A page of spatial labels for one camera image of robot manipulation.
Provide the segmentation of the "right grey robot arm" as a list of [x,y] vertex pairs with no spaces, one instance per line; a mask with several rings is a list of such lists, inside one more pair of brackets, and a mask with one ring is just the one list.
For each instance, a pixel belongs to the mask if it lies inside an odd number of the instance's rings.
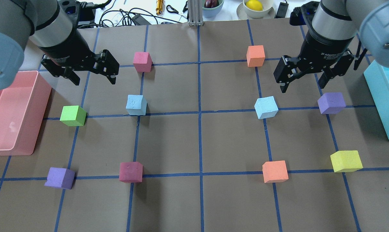
[[284,55],[275,81],[285,93],[289,84],[310,73],[322,73],[324,88],[334,77],[354,69],[369,51],[389,68],[389,0],[321,0],[296,7],[290,25],[306,25],[308,31],[297,57]]

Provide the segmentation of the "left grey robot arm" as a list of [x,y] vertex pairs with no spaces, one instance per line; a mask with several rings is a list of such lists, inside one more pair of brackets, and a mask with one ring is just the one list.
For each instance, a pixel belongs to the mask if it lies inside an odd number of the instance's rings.
[[27,42],[43,53],[41,64],[54,77],[79,85],[79,71],[116,83],[119,63],[107,49],[93,53],[56,0],[0,0],[0,90],[8,88],[24,61]]

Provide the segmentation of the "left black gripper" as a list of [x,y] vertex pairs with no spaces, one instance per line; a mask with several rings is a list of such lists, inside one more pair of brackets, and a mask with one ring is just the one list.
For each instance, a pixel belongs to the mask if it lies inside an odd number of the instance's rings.
[[80,78],[74,71],[88,71],[105,75],[112,85],[116,84],[120,66],[118,61],[107,49],[92,52],[79,31],[72,31],[58,45],[40,49],[44,52],[41,65],[54,77],[63,77],[78,86]]

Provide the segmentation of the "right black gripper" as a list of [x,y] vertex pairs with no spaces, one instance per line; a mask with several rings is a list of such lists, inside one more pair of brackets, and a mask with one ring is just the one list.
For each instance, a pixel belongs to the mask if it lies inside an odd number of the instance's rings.
[[308,29],[301,51],[297,57],[282,56],[273,73],[282,93],[291,82],[299,79],[299,73],[323,72],[318,85],[324,89],[328,81],[343,76],[354,60],[348,46],[354,36],[345,40],[332,40]]

